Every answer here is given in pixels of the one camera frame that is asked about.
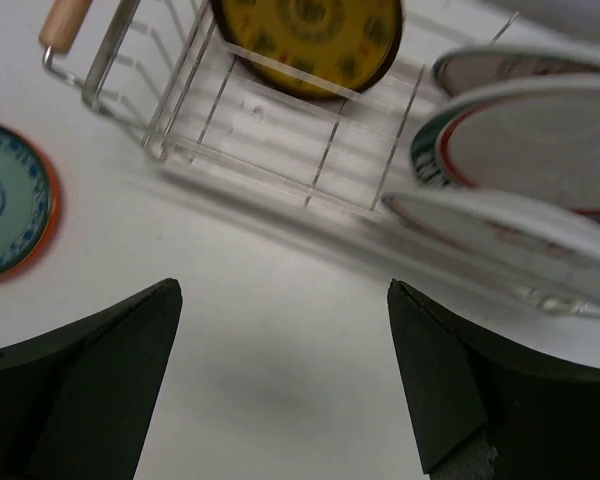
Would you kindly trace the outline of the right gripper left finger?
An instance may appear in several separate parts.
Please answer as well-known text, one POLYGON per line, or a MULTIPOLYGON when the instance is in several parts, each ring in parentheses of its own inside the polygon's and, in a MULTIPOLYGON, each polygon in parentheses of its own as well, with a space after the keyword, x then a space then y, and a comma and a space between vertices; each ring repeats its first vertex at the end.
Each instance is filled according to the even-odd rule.
POLYGON ((164 279, 0 348, 0 479, 131 479, 182 309, 164 279))

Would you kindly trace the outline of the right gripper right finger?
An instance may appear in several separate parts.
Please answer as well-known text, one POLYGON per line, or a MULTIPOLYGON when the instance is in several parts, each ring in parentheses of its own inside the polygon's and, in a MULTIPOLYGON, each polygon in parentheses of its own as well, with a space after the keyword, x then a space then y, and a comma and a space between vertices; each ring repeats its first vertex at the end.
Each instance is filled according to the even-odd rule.
POLYGON ((432 479, 600 479, 600 369, 510 341, 393 281, 389 321, 432 479))

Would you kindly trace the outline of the yellow patterned plate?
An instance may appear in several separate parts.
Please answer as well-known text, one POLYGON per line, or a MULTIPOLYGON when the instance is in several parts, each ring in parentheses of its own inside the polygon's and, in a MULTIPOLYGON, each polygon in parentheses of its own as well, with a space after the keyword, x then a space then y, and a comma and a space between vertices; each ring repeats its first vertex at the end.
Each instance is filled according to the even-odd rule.
POLYGON ((324 82, 364 92, 392 66, 402 39, 399 1, 212 1, 236 59, 265 85, 306 100, 340 97, 324 82))

